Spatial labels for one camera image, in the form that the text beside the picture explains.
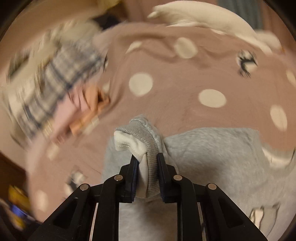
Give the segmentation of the grey sweatshirt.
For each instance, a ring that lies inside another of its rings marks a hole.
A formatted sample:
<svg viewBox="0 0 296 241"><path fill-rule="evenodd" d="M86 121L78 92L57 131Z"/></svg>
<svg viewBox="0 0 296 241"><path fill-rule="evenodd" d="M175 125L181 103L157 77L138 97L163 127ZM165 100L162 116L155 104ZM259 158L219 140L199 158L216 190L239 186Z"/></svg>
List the grey sweatshirt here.
<svg viewBox="0 0 296 241"><path fill-rule="evenodd" d="M295 224L295 152L272 151L250 128L196 128L163 138L142 116L117 129L106 148L103 180L132 155L163 152L166 162L193 183L215 183L268 240Z"/></svg>

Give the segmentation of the peach pink small garment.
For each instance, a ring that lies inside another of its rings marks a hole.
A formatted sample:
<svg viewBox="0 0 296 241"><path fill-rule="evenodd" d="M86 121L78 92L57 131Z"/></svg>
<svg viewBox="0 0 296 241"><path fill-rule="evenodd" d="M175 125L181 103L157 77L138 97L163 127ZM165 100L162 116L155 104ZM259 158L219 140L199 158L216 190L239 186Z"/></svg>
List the peach pink small garment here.
<svg viewBox="0 0 296 241"><path fill-rule="evenodd" d="M93 118L99 116L109 105L109 96L97 84L83 84L66 93L57 104L50 120L49 139L60 143L68 133L76 136Z"/></svg>

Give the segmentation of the pink polka dot bedspread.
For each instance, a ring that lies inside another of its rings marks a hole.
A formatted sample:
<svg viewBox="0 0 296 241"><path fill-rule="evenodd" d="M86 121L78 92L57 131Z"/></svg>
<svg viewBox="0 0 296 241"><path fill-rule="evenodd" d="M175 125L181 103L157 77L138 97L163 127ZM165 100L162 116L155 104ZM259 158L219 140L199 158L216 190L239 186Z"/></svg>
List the pink polka dot bedspread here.
<svg viewBox="0 0 296 241"><path fill-rule="evenodd" d="M278 152L295 152L295 66L206 28L127 24L113 29L99 86L110 98L87 133L49 146L33 163L29 194L44 221L74 183L103 181L109 140L142 116L163 138L196 128L250 128Z"/></svg>

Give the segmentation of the plaid blue white garment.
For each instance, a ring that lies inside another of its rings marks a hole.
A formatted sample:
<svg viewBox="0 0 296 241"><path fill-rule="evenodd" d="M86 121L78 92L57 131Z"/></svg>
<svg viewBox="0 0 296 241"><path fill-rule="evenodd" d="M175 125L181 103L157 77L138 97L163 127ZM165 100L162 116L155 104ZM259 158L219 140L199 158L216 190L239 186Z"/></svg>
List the plaid blue white garment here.
<svg viewBox="0 0 296 241"><path fill-rule="evenodd" d="M53 116L58 101L102 65L102 57L91 41L62 44L52 59L38 67L32 77L4 89L4 105L25 137L33 138Z"/></svg>

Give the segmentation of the cream dark pillow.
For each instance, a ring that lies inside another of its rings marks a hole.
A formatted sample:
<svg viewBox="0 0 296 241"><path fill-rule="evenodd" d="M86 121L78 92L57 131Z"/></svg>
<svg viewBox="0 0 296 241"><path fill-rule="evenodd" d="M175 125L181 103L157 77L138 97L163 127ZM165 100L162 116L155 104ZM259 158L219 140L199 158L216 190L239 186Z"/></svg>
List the cream dark pillow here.
<svg viewBox="0 0 296 241"><path fill-rule="evenodd" d="M20 72L39 51L49 52L49 48L55 50L63 42L75 42L80 39L89 39L96 33L121 23L117 17L109 14L98 16L93 19L79 21L70 20L61 23L53 29L47 29L43 35L32 42L26 48L21 48L11 57L9 68L6 74L6 82L13 82L13 78Z"/></svg>

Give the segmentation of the white goose plush toy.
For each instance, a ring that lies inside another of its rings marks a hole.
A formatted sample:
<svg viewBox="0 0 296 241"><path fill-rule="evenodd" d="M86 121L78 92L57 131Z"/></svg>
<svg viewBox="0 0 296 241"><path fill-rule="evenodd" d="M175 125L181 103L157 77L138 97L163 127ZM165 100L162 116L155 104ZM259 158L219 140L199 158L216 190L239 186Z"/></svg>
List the white goose plush toy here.
<svg viewBox="0 0 296 241"><path fill-rule="evenodd" d="M266 54L282 50L276 35L255 31L243 18L220 6L200 1L173 1L152 8L149 19L159 19L169 26L202 27L224 35L236 36Z"/></svg>

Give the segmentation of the blue grey curtain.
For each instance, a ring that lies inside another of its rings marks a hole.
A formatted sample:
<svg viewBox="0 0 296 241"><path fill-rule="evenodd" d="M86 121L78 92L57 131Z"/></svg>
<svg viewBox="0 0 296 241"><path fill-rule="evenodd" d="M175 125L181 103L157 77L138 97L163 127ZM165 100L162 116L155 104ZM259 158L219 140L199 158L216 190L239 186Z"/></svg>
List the blue grey curtain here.
<svg viewBox="0 0 296 241"><path fill-rule="evenodd" d="M239 15L253 29L263 29L261 8L257 0L218 0L217 3Z"/></svg>

